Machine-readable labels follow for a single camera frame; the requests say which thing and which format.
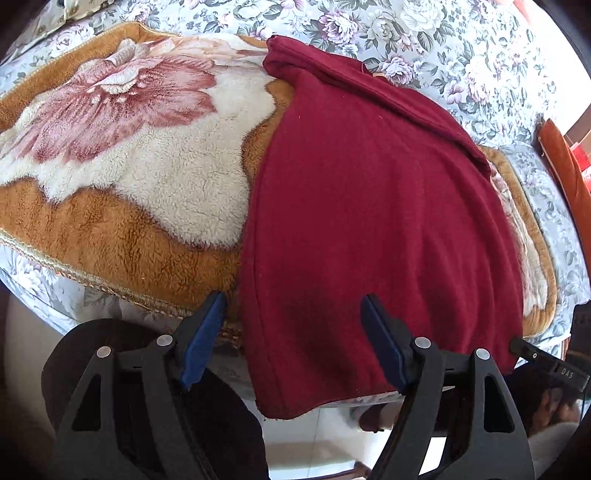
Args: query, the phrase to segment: floor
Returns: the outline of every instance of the floor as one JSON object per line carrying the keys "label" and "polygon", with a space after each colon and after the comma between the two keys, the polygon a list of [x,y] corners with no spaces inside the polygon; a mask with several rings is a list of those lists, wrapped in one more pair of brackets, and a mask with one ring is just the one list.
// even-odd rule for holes
{"label": "floor", "polygon": [[[9,297],[4,349],[7,392],[48,434],[52,431],[41,396],[41,370],[60,338],[14,296]],[[348,408],[317,408],[294,420],[269,420],[253,402],[246,405],[261,422],[271,480],[330,475],[353,468],[355,461],[371,468],[389,435],[354,429],[346,420]],[[39,444],[34,437],[27,436],[33,443],[28,447],[32,452]],[[441,440],[433,439],[421,473],[439,464]]]}

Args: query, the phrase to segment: orange pillow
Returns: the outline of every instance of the orange pillow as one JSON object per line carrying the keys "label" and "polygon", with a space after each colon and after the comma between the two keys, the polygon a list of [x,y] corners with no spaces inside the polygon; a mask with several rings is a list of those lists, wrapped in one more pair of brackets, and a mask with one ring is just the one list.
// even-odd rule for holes
{"label": "orange pillow", "polygon": [[591,273],[591,194],[579,163],[552,120],[540,129],[538,140],[573,216],[587,271]]}

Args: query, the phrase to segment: red fleece cloth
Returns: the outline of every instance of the red fleece cloth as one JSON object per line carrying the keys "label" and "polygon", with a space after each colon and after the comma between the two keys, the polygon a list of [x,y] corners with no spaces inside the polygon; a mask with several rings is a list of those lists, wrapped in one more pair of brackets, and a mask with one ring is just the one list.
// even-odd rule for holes
{"label": "red fleece cloth", "polygon": [[294,86],[252,190],[241,319],[258,407],[290,419],[394,390],[359,317],[376,293],[439,348],[521,336],[519,260],[484,155],[447,113],[362,63],[271,37],[264,67]]}

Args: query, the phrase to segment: silver bolt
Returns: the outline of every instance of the silver bolt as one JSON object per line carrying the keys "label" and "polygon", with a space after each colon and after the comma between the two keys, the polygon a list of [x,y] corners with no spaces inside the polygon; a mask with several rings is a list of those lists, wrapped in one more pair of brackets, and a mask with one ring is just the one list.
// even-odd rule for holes
{"label": "silver bolt", "polygon": [[96,356],[98,358],[106,358],[111,354],[111,347],[110,346],[102,346],[96,351]]}
{"label": "silver bolt", "polygon": [[488,350],[486,350],[484,348],[479,348],[478,350],[476,350],[476,356],[480,360],[488,360],[491,357],[491,355],[488,352]]}
{"label": "silver bolt", "polygon": [[414,344],[419,348],[429,348],[431,346],[431,340],[426,337],[417,337],[414,339]]}
{"label": "silver bolt", "polygon": [[168,346],[173,342],[173,338],[170,335],[160,335],[156,339],[156,343],[160,346]]}

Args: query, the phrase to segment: fleece blanket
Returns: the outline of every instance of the fleece blanket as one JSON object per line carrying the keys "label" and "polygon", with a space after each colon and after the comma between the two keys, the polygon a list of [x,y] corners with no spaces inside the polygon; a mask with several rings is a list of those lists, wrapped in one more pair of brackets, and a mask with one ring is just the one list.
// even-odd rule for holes
{"label": "fleece blanket", "polygon": [[[175,37],[132,22],[27,77],[0,100],[0,242],[173,316],[225,291],[220,339],[240,345],[249,195],[294,94],[261,67],[266,53],[253,38]],[[517,192],[511,168],[500,172]],[[533,334],[552,319],[556,282],[523,207],[513,214],[533,254],[522,269],[541,279],[529,294],[524,286],[535,298],[523,330]]]}

